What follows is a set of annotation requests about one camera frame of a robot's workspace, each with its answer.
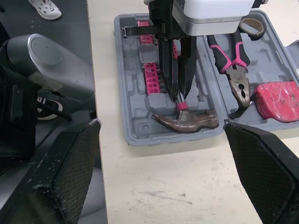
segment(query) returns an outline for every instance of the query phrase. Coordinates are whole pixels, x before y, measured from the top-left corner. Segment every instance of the sneaker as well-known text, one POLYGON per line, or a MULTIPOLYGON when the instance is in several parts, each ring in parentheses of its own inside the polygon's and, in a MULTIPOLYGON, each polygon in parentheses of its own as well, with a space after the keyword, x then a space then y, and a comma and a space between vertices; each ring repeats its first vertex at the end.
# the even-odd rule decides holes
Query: sneaker
POLYGON ((45 20, 56 20, 61 17, 61 11, 51 0, 29 0, 29 2, 45 20))
MULTIPOLYGON (((47 106, 53 107, 56 110, 62 111, 63 107, 61 105, 61 103, 51 100, 51 99, 46 99, 46 98, 42 98, 42 97, 38 97, 37 101, 45 104, 47 106)), ((43 110, 41 108, 37 109, 37 119, 38 120, 52 120, 55 119, 56 117, 58 117, 57 115, 48 112, 46 110, 43 110)))

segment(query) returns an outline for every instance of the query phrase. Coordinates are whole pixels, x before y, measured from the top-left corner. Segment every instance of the tool case tray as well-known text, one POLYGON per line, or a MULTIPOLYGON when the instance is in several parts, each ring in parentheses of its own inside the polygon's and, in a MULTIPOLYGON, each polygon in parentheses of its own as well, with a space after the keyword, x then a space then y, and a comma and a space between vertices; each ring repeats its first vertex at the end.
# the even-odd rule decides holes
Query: tool case tray
MULTIPOLYGON (((241 34, 246 54, 250 59, 246 77, 250 82, 251 94, 258 85, 266 82, 294 81, 298 85, 296 69, 299 68, 299 42, 296 41, 285 48, 263 11, 252 10, 248 16, 258 19, 266 28, 264 36, 257 41, 252 41, 245 33, 241 34)), ((221 134, 225 120, 230 119, 229 114, 238 109, 238 103, 231 92, 226 75, 217 71, 213 51, 209 48, 205 36, 197 37, 197 68, 186 102, 194 114, 215 111, 219 126, 214 129, 202 129, 197 133, 176 133, 151 118, 153 113, 158 113, 174 119, 176 104, 170 100, 167 93, 146 93, 142 65, 144 60, 156 60, 158 67, 158 48, 140 47, 138 37, 130 36, 123 39, 121 35, 122 27, 136 26, 138 21, 151 22, 148 14, 122 14, 114 20, 121 112, 126 141, 133 146, 149 146, 199 140, 221 134)), ((215 38, 231 57, 229 35, 216 35, 215 38)), ((255 103, 252 103, 241 117, 232 121, 266 131, 299 127, 299 121, 281 123, 275 119, 263 119, 255 103)))

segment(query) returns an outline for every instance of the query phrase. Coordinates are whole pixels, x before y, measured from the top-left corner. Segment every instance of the pink and black pliers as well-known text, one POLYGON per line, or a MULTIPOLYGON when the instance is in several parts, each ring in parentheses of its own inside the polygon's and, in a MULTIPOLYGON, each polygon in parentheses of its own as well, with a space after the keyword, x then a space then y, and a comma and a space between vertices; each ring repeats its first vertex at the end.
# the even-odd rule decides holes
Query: pink and black pliers
POLYGON ((220 74, 226 74, 231 91, 238 102, 239 110, 230 115, 232 119, 240 117, 250 106, 249 80, 246 78, 247 66, 250 60, 245 53, 240 31, 231 34, 234 60, 231 61, 218 45, 214 35, 207 36, 209 47, 214 52, 215 65, 220 74))

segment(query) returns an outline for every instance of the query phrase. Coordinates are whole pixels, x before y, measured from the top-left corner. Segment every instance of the black cable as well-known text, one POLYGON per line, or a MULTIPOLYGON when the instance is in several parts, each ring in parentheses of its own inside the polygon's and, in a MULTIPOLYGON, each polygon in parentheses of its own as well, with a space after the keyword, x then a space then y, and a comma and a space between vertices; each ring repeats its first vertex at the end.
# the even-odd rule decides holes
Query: black cable
MULTIPOLYGON (((79 106, 76 109, 74 109, 73 111, 70 112, 70 114, 73 114, 74 112, 80 110, 82 107, 79 106)), ((53 125, 53 127, 49 130, 49 132, 46 134, 46 136, 43 138, 43 140, 41 140, 37 146, 36 146, 36 150, 47 140, 47 138, 55 131, 55 129, 60 125, 60 123, 62 122, 62 118, 59 118, 58 121, 56 121, 56 123, 53 125)))

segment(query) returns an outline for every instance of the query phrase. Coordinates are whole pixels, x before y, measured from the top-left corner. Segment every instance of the white table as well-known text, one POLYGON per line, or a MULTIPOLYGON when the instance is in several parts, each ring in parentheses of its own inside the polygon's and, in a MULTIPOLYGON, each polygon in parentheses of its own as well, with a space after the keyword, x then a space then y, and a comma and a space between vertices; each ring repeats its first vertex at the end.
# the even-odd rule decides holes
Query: white table
MULTIPOLYGON (((108 223, 260 224, 224 133, 178 144, 128 145, 121 120, 114 18, 146 13, 147 7, 143 0, 88 0, 88 9, 108 223)), ((262 9, 285 46, 299 39, 297 0, 270 0, 262 9)), ((275 134, 299 155, 299 128, 275 134)))

